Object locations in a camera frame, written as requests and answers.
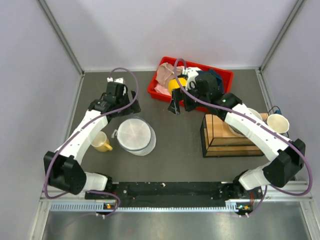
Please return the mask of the white mesh laundry bag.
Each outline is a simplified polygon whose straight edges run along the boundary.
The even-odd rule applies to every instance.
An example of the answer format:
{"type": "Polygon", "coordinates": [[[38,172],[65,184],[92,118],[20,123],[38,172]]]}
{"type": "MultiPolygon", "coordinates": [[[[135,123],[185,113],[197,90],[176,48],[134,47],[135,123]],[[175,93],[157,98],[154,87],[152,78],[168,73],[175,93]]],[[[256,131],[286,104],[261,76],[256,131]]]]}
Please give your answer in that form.
{"type": "Polygon", "coordinates": [[[157,143],[156,133],[148,122],[140,117],[123,121],[111,135],[119,145],[135,156],[150,154],[157,143]]]}

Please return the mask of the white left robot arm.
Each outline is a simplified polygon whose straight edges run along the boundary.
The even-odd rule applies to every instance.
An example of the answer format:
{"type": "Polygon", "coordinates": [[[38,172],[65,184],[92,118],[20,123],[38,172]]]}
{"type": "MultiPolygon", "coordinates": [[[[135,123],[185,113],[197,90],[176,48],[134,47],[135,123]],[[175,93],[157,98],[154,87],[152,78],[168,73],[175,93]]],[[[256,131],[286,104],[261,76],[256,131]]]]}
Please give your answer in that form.
{"type": "Polygon", "coordinates": [[[45,195],[49,195],[48,186],[51,186],[64,194],[96,191],[102,198],[109,198],[114,187],[108,183],[108,177],[85,172],[81,167],[82,159],[94,138],[113,118],[140,111],[137,93],[128,90],[124,79],[107,78],[106,91],[90,103],[71,136],[56,151],[48,151],[44,155],[45,195]]]}

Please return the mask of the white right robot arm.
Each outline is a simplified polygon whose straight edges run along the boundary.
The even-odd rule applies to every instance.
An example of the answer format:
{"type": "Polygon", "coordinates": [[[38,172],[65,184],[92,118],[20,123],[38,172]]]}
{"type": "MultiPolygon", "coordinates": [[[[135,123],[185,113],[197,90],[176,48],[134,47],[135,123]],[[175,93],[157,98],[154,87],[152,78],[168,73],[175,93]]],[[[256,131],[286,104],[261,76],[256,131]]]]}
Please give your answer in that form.
{"type": "Polygon", "coordinates": [[[200,106],[206,107],[211,114],[240,131],[269,160],[268,164],[246,170],[234,180],[233,192],[237,197],[245,198],[252,189],[268,185],[281,192],[306,166],[306,145],[302,140],[293,141],[277,133],[233,93],[221,92],[211,73],[183,71],[174,79],[178,86],[171,91],[170,112],[180,114],[180,101],[184,102],[187,112],[200,106]]]}

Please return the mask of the pink garment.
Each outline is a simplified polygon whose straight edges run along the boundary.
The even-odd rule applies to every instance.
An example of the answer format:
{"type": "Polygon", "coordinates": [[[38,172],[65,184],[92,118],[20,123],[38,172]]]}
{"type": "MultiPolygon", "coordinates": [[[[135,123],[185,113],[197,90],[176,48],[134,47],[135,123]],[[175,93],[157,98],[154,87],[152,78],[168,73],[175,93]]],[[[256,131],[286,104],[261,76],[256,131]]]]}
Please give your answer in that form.
{"type": "Polygon", "coordinates": [[[169,90],[166,87],[160,85],[159,83],[155,86],[154,90],[159,94],[171,96],[171,93],[169,92],[169,90]]]}

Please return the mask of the beige garment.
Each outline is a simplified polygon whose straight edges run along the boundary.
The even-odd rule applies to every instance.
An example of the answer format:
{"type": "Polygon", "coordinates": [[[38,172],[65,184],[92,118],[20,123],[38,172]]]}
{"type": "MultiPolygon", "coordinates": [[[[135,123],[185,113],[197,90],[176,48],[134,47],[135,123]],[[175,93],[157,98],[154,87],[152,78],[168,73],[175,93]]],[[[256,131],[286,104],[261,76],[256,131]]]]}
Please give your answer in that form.
{"type": "Polygon", "coordinates": [[[165,62],[158,66],[155,79],[161,86],[166,87],[173,78],[174,66],[172,64],[165,62]]]}

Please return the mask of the navy blue garment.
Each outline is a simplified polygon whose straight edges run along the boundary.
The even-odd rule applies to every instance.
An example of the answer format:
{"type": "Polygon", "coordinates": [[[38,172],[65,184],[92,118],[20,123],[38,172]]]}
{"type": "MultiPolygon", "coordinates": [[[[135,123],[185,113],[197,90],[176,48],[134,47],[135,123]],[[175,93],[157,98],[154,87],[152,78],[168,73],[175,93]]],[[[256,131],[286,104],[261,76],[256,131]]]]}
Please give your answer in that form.
{"type": "Polygon", "coordinates": [[[224,85],[223,85],[223,79],[215,70],[210,68],[209,70],[197,70],[197,72],[198,72],[199,75],[202,74],[202,73],[210,73],[213,76],[215,76],[216,81],[217,81],[217,85],[219,87],[219,90],[221,92],[223,92],[223,93],[225,92],[224,91],[224,85]]]}

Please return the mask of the yellow mug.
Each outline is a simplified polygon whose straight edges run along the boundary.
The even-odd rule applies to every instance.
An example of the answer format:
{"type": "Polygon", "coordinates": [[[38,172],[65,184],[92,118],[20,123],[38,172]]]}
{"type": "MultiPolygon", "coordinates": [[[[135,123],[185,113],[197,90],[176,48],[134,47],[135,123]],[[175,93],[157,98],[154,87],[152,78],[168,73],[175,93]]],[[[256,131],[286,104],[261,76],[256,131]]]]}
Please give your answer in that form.
{"type": "Polygon", "coordinates": [[[113,147],[110,145],[110,141],[107,135],[102,131],[97,133],[97,135],[91,142],[91,146],[102,153],[113,150],[113,147]]]}

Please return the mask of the red plastic bin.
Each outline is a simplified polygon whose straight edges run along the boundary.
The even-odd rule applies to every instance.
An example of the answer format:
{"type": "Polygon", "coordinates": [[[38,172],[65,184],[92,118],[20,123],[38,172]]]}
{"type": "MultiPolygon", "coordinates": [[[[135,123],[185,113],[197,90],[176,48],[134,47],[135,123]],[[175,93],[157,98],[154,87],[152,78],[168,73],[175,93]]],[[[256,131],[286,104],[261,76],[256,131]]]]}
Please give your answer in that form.
{"type": "MultiPolygon", "coordinates": [[[[159,66],[161,64],[163,64],[163,63],[169,63],[171,65],[174,65],[176,60],[177,60],[177,58],[164,56],[162,58],[161,62],[159,63],[159,66]]],[[[234,73],[232,71],[224,70],[224,69],[221,69],[221,68],[216,68],[216,67],[213,67],[213,66],[203,65],[203,64],[195,63],[195,62],[191,62],[191,61],[186,61],[186,66],[187,67],[198,67],[202,71],[214,70],[221,77],[221,81],[222,81],[222,85],[223,85],[223,91],[225,93],[230,92],[231,86],[232,86],[233,77],[234,77],[234,73]]],[[[153,75],[153,78],[150,81],[149,86],[147,87],[147,92],[150,94],[151,98],[156,99],[156,100],[160,100],[160,101],[163,101],[163,102],[166,102],[166,103],[169,103],[171,101],[171,96],[170,95],[165,95],[165,94],[156,92],[155,87],[158,84],[158,81],[156,80],[156,77],[157,77],[157,73],[155,73],[153,75]]],[[[184,107],[184,102],[180,101],[179,105],[183,108],[184,107]]],[[[209,113],[209,111],[205,107],[197,107],[196,110],[200,111],[200,112],[204,112],[204,113],[209,113]]]]}

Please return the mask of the cream bowl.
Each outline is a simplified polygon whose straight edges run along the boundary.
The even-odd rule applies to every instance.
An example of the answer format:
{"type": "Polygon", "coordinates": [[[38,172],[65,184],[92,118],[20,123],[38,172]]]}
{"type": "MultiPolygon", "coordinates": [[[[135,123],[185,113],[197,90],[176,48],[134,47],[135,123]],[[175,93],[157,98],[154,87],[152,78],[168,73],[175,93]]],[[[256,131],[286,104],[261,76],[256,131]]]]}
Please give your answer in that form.
{"type": "MultiPolygon", "coordinates": [[[[261,121],[263,120],[262,116],[256,110],[252,108],[248,108],[248,110],[251,112],[252,115],[256,116],[259,120],[261,121]]],[[[234,135],[238,137],[245,137],[238,129],[234,128],[233,126],[229,125],[228,127],[234,135]]]]}

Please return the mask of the blue cup cream inside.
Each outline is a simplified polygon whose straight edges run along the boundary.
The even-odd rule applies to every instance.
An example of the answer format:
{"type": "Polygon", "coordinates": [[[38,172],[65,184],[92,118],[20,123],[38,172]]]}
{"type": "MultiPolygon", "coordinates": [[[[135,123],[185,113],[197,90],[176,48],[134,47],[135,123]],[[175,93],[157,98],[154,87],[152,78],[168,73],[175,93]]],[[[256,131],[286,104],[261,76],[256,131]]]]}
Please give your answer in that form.
{"type": "Polygon", "coordinates": [[[281,135],[287,134],[290,129],[289,120],[282,115],[281,109],[276,105],[272,106],[268,111],[265,123],[281,135]]]}

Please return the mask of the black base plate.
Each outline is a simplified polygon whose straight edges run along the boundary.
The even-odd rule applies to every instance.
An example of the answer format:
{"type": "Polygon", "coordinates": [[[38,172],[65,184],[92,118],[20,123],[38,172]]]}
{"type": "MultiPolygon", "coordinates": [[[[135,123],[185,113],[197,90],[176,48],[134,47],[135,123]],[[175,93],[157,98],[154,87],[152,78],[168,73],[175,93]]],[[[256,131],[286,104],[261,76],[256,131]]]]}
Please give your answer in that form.
{"type": "Polygon", "coordinates": [[[108,185],[106,191],[118,196],[123,208],[224,207],[228,200],[251,203],[263,196],[260,187],[246,191],[232,183],[216,181],[119,182],[108,185]]]}

